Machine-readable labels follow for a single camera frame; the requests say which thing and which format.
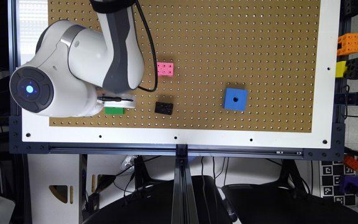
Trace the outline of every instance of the pink block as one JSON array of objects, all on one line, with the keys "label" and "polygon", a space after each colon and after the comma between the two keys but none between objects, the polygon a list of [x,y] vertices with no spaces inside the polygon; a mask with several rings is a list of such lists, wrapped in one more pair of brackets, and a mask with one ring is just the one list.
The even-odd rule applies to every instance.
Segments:
[{"label": "pink block", "polygon": [[157,72],[160,77],[173,77],[173,63],[157,62]]}]

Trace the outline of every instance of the purple object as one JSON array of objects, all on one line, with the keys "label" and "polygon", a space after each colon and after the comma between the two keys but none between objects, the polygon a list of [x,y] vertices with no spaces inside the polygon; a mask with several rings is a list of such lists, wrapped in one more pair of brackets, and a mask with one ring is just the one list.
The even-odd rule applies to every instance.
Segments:
[{"label": "purple object", "polygon": [[339,191],[345,194],[353,194],[352,192],[346,190],[346,186],[350,183],[358,187],[358,177],[351,175],[342,175],[339,184]]}]

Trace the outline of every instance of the blue led light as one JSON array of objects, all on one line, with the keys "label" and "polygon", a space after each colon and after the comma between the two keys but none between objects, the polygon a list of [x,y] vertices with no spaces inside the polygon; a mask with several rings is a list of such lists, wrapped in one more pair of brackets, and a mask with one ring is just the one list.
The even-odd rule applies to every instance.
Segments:
[{"label": "blue led light", "polygon": [[34,88],[30,85],[28,85],[25,90],[27,90],[28,93],[32,93],[34,91]]}]

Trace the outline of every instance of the metal frame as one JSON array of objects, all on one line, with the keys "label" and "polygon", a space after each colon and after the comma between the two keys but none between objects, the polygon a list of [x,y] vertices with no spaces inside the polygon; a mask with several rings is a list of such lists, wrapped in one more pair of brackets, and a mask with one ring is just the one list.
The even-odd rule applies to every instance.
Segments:
[{"label": "metal frame", "polygon": [[[10,27],[16,26],[15,17],[10,20]],[[351,18],[340,19],[339,35],[350,32]],[[9,36],[11,42],[17,41],[17,32]],[[16,48],[11,49],[11,68],[19,64]],[[338,57],[338,60],[347,60],[347,56]],[[337,79],[335,93],[344,93],[346,80]],[[18,105],[12,101],[9,120],[11,153],[21,154],[143,154],[174,156],[176,144],[113,144],[113,143],[71,143],[71,142],[23,142],[22,141],[22,117]],[[229,157],[262,157],[276,159],[305,159],[340,161],[344,153],[345,126],[342,117],[344,106],[335,105],[333,113],[333,130],[331,135],[331,147],[329,149],[315,148],[289,148],[289,147],[232,147],[232,146],[203,146],[189,145],[189,156],[229,156]]]},{"label": "metal frame", "polygon": [[172,224],[198,224],[187,145],[177,145],[173,182]]}]

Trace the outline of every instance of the yellow block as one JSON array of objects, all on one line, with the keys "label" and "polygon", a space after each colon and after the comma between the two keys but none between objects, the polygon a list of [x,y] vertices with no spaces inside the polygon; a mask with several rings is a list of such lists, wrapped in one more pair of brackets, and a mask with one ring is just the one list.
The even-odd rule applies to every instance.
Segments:
[{"label": "yellow block", "polygon": [[345,65],[346,65],[346,61],[336,62],[336,73],[335,73],[336,78],[343,78],[343,73],[347,71],[347,67]]}]

